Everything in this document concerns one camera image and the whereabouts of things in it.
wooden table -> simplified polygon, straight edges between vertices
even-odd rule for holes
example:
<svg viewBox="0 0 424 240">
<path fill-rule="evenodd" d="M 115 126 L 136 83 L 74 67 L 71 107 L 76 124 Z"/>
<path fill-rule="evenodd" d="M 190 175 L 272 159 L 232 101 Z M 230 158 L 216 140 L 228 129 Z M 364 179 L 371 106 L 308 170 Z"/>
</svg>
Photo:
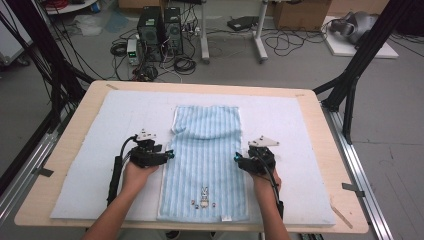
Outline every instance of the wooden table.
<svg viewBox="0 0 424 240">
<path fill-rule="evenodd" d="M 15 217 L 17 225 L 24 226 L 80 226 L 89 227 L 92 220 L 51 219 L 56 200 L 62 189 L 68 169 L 75 159 L 91 123 L 94 121 L 103 100 L 109 91 L 138 90 L 153 92 L 188 92 L 232 94 L 250 96 L 276 96 L 297 98 L 310 140 L 315 150 L 318 166 L 329 193 L 336 225 L 332 227 L 288 227 L 289 232 L 315 233 L 365 233 L 368 224 L 359 201 L 352 191 L 342 189 L 342 183 L 351 183 L 331 131 L 321 110 L 315 93 L 306 89 L 277 89 L 238 86 L 215 86 L 194 84 L 134 83 L 96 81 L 91 84 L 84 99 L 52 152 L 45 168 L 53 170 L 51 177 L 40 176 Z M 170 222 L 126 221 L 123 227 L 219 230 L 219 231 L 263 231 L 261 224 L 193 224 Z"/>
</svg>

striped towel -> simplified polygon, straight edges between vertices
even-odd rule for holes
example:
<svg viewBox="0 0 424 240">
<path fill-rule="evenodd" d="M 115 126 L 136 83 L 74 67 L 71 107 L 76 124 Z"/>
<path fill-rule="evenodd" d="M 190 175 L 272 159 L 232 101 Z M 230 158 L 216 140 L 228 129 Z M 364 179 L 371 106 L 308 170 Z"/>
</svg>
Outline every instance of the striped towel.
<svg viewBox="0 0 424 240">
<path fill-rule="evenodd" d="M 178 106 L 165 165 L 158 219 L 178 222 L 247 220 L 237 107 Z"/>
</svg>

plastic bag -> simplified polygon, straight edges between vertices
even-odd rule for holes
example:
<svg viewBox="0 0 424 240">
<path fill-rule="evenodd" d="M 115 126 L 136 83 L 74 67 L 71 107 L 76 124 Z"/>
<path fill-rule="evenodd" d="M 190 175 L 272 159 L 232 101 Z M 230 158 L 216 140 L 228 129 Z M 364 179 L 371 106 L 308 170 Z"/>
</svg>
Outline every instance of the plastic bag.
<svg viewBox="0 0 424 240">
<path fill-rule="evenodd" d="M 101 18 L 90 15 L 78 15 L 74 18 L 83 36 L 97 36 L 102 32 Z"/>
</svg>

towel label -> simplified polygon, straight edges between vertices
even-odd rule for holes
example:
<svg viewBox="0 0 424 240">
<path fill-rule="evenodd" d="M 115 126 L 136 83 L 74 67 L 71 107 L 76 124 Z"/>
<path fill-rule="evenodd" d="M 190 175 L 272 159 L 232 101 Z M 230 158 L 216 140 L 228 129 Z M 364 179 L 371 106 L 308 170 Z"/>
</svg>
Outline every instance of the towel label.
<svg viewBox="0 0 424 240">
<path fill-rule="evenodd" d="M 233 221 L 233 219 L 231 219 L 231 216 L 228 216 L 228 215 L 222 215 L 221 220 L 223 222 L 232 222 Z"/>
</svg>

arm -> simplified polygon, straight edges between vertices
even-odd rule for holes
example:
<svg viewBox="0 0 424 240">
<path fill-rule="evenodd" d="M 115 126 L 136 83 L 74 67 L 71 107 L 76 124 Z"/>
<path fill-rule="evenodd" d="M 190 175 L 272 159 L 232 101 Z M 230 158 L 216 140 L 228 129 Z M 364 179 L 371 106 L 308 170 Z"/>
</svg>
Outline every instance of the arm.
<svg viewBox="0 0 424 240">
<path fill-rule="evenodd" d="M 125 168 L 121 192 L 85 233 L 82 239 L 116 239 L 116 235 L 134 199 L 146 184 L 149 175 L 157 169 L 158 166 L 140 168 L 129 162 Z"/>
<path fill-rule="evenodd" d="M 266 240 L 289 240 L 290 236 L 278 213 L 271 183 L 262 176 L 251 176 L 253 178 L 256 199 L 261 209 Z M 278 184 L 278 190 L 280 190 L 281 179 L 278 177 L 277 171 L 274 171 L 274 178 Z"/>
</svg>

